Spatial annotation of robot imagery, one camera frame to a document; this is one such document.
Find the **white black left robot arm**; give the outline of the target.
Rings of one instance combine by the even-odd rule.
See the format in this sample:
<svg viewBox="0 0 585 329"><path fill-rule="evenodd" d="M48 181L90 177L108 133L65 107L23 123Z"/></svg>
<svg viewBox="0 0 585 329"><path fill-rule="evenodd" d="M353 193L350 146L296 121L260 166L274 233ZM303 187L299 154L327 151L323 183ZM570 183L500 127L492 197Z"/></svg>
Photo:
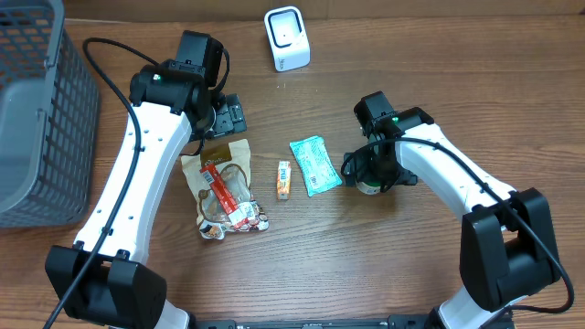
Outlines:
<svg viewBox="0 0 585 329"><path fill-rule="evenodd" d="M176 159L247 125L239 98L224 94L229 53L212 36L185 31L173 58L148 59L121 101L122 146L101 197L71 247L54 246L45 270L57 313L110 328L193 328L196 317L167 299L146 262L154 218Z"/></svg>

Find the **orange snack packet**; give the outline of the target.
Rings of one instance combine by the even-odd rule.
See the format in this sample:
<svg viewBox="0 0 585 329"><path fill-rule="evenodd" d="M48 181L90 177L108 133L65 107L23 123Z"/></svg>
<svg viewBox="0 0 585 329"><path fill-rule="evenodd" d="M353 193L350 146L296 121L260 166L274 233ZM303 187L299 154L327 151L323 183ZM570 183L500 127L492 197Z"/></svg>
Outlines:
<svg viewBox="0 0 585 329"><path fill-rule="evenodd" d="M277 173L277 199L288 200L291 195L292 169L289 161L280 161Z"/></svg>

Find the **red white snack packet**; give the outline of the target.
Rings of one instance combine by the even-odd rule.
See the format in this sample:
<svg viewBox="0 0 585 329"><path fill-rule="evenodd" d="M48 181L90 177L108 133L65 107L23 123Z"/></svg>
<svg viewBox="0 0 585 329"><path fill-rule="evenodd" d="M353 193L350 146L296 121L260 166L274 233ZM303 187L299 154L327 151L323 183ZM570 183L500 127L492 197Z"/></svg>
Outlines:
<svg viewBox="0 0 585 329"><path fill-rule="evenodd" d="M229 192L218 169L213 164L208 164L200 169L200 173L211 187L211 190L214 192L216 199L228 216L233 228L238 230L247 217L239 207L236 199Z"/></svg>

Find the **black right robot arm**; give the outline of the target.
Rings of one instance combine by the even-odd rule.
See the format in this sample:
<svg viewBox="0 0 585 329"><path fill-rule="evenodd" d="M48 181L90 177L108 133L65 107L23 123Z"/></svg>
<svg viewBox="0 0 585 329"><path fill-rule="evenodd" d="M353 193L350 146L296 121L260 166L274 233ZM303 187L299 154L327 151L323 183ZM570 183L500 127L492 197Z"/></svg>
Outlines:
<svg viewBox="0 0 585 329"><path fill-rule="evenodd" d="M459 151L423 109L395 111L383 92L354 114L365 146L347 153L341 174L362 193L423 181L461 223L462 288L427 314L393 314L387 328L511 328L527 296L561 280L547 199L517 191Z"/></svg>

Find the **green lid Knorr jar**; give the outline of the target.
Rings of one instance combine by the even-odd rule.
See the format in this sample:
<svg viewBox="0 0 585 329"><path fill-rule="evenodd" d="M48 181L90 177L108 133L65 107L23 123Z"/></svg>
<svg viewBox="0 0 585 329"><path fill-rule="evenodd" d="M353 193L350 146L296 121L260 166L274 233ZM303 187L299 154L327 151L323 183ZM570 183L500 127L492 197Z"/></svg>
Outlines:
<svg viewBox="0 0 585 329"><path fill-rule="evenodd" d="M379 181L360 181L356 183L356 188L366 195L376 195L380 193L381 184Z"/></svg>

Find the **teal white snack packet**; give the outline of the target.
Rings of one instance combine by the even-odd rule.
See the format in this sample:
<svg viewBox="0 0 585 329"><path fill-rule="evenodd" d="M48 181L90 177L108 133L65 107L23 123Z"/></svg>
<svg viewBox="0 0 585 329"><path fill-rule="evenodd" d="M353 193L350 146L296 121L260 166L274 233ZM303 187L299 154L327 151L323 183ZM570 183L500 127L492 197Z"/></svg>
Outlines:
<svg viewBox="0 0 585 329"><path fill-rule="evenodd" d="M289 145L303 174L309 197L342 184L326 151L323 137L315 135L301 141L290 142Z"/></svg>

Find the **white brown snack bag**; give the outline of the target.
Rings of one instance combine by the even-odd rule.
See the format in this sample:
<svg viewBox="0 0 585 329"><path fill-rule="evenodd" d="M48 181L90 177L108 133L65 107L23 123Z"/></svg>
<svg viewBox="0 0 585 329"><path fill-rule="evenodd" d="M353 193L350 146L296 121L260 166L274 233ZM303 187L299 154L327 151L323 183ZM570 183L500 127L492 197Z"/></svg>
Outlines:
<svg viewBox="0 0 585 329"><path fill-rule="evenodd" d="M183 155L182 170L197 202L197 230L203 239L269 228L265 211L250 189L249 142L241 139Z"/></svg>

